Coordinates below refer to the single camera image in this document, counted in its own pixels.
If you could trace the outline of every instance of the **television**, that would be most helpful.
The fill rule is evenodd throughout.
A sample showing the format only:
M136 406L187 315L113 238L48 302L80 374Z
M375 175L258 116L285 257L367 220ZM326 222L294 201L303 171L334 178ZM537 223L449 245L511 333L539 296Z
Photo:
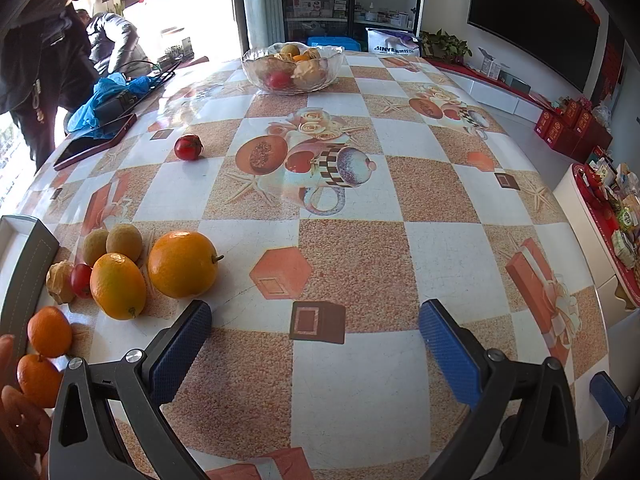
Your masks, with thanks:
M471 0L468 22L584 90L600 26L577 0Z

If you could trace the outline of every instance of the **hand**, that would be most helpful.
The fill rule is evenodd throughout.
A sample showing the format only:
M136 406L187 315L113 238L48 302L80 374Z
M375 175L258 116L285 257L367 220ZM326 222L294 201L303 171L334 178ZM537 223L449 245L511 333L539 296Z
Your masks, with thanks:
M12 368L13 350L14 336L3 335L0 337L0 381ZM11 386L2 388L1 397L0 431L4 433L6 439L28 467L33 468L35 454L39 453L42 457L40 480L46 480L48 476L46 453L49 450L51 419L43 409L38 408ZM35 478L37 476L35 468L33 473Z

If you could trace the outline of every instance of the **person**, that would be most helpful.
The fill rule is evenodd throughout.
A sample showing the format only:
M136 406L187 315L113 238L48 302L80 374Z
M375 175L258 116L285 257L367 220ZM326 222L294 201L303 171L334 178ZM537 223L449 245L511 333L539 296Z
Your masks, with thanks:
M0 456L3 478L47 480L51 419L22 393L3 381L15 369L12 362L14 336L0 336ZM36 469L36 454L40 464Z
M89 58L101 77L122 72L125 77L135 79L151 72L153 66L138 44L133 23L113 12L99 12L93 18L84 9L76 12L89 35Z
M11 112L38 170L55 149L58 107L94 93L91 45L73 0L31 0L0 45L0 114Z

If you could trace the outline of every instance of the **potted plant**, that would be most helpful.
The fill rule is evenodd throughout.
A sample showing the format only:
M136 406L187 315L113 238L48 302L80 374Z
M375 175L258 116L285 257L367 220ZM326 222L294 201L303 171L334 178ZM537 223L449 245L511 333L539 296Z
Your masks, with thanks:
M425 54L438 57L449 63L464 64L465 54L473 55L466 41L459 40L456 36L450 36L440 29L435 34L422 31L420 40Z

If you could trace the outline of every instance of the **green leaves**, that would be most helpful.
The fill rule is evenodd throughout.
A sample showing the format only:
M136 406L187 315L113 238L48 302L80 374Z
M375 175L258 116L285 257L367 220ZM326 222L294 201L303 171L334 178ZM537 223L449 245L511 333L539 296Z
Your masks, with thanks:
M433 52L433 47L435 47L442 52L442 57L446 60L453 60L465 54L469 54L469 56L473 55L466 41L461 41L456 36L447 34L446 31L443 33L442 29L435 34L422 31L420 33L420 39L422 40L425 51Z

